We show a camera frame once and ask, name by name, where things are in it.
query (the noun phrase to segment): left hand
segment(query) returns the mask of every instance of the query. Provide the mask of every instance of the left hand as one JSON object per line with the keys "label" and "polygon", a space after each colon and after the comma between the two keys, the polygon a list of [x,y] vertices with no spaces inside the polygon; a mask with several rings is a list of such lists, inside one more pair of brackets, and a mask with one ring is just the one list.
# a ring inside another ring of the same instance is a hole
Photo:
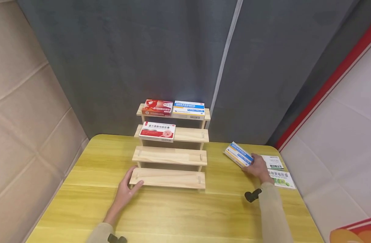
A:
{"label": "left hand", "polygon": [[130,178],[131,178],[131,174],[132,174],[133,170],[136,167],[137,167],[136,165],[135,166],[132,166],[126,172],[126,174],[123,177],[122,181],[119,182],[117,194],[115,196],[115,199],[114,199],[114,202],[113,202],[112,207],[115,207],[116,209],[119,209],[119,210],[121,210],[122,208],[124,208],[127,205],[127,203],[130,202],[130,200],[132,199],[132,197],[134,196],[134,194],[136,194],[136,192],[144,184],[144,181],[139,181],[139,182],[137,182],[137,184],[132,189],[129,189],[129,187],[127,186],[129,184],[129,181],[130,181]]}
{"label": "left hand", "polygon": [[132,166],[126,172],[122,181],[119,182],[117,194],[115,196],[113,204],[107,211],[106,217],[103,220],[104,223],[109,223],[114,226],[121,210],[127,205],[127,203],[130,202],[132,197],[144,184],[144,181],[139,181],[132,189],[129,189],[129,187],[127,186],[129,184],[131,174],[136,167],[136,165]]}

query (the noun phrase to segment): beige padded wall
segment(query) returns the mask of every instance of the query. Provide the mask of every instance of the beige padded wall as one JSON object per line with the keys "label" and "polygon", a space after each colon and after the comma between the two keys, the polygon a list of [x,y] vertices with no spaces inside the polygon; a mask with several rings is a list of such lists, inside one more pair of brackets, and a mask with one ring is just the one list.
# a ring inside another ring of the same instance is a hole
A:
{"label": "beige padded wall", "polygon": [[327,243],[371,218],[371,47],[280,153]]}
{"label": "beige padded wall", "polygon": [[86,135],[16,2],[0,1],[0,242],[22,242]]}

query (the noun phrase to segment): medicine box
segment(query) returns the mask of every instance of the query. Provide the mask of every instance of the medicine box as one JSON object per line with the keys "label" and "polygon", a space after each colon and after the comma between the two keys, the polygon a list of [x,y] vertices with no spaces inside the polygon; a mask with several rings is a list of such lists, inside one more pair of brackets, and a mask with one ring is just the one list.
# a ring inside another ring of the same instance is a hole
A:
{"label": "medicine box", "polygon": [[204,103],[175,100],[172,117],[204,120]]}
{"label": "medicine box", "polygon": [[232,142],[223,152],[241,168],[250,166],[254,159],[236,143]]}
{"label": "medicine box", "polygon": [[172,112],[173,102],[164,100],[150,100],[145,101],[142,107],[142,115],[157,115],[170,117]]}
{"label": "medicine box", "polygon": [[140,139],[173,143],[176,126],[165,123],[144,122]]}

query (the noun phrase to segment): red medicine box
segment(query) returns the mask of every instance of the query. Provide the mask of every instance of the red medicine box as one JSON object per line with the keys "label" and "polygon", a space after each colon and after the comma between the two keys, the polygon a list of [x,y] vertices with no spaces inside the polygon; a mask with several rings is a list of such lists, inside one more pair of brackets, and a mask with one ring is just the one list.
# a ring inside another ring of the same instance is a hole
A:
{"label": "red medicine box", "polygon": [[157,115],[170,117],[172,112],[173,102],[163,100],[150,100],[145,101],[142,108],[142,115]]}

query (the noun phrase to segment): red stripe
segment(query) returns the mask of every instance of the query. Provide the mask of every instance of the red stripe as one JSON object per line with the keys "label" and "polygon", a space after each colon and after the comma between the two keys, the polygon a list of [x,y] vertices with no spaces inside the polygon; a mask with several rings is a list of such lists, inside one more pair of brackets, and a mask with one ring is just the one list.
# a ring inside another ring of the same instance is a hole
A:
{"label": "red stripe", "polygon": [[371,43],[371,26],[346,56],[344,61],[337,67],[334,73],[329,77],[329,79],[324,83],[318,93],[311,99],[308,106],[301,112],[301,114],[291,123],[290,127],[283,133],[280,139],[277,141],[275,147],[280,149],[280,147],[285,143],[285,141],[290,137],[290,135],[295,131],[295,129],[300,125],[300,123],[306,118],[306,116],[311,112],[311,110],[318,104],[318,102],[324,97],[324,95],[331,89],[331,87],[337,82],[337,80],[344,74],[344,72],[354,63],[354,61],[365,51],[367,46]]}

